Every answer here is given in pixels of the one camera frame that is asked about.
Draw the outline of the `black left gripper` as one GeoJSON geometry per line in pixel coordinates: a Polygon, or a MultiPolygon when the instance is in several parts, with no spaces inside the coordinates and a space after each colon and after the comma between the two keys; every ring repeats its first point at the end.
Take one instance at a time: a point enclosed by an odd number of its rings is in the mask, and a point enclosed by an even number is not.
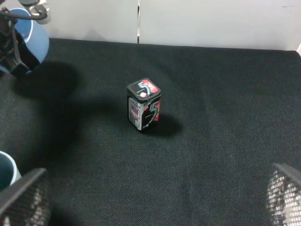
{"type": "Polygon", "coordinates": [[[24,41],[18,42],[15,24],[15,19],[0,16],[0,65],[13,76],[22,76],[37,68],[40,61],[24,41]]]}

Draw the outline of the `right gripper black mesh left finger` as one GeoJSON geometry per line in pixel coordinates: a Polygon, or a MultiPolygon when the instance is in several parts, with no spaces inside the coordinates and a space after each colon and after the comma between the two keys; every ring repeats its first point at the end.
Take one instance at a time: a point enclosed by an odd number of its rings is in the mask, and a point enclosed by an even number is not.
{"type": "Polygon", "coordinates": [[[51,216],[48,172],[33,169],[0,193],[2,226],[47,226],[51,216]]]}

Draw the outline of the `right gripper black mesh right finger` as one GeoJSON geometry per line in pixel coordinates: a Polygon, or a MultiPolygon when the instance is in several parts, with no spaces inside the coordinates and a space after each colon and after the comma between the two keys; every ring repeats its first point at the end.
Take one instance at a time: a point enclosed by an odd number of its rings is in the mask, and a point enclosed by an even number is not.
{"type": "Polygon", "coordinates": [[[273,226],[301,224],[301,172],[275,163],[267,187],[266,208],[273,226]]]}

